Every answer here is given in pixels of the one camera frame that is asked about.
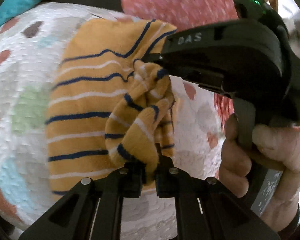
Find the person's right hand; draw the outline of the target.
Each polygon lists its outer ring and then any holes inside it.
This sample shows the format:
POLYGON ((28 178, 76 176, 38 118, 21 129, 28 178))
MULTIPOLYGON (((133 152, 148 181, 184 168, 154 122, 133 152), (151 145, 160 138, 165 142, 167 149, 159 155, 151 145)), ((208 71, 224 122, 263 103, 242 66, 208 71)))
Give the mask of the person's right hand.
MULTIPOLYGON (((251 159, 236 142, 238 122, 233 114, 225 124, 225 141, 219 179, 235 196, 243 197, 249 183, 251 159)), ((271 128, 257 125, 252 134, 253 143, 267 158, 285 165, 286 169, 276 191, 262 214, 262 220, 274 231, 282 232, 296 222, 299 216, 300 193, 300 133, 293 128, 271 128)))

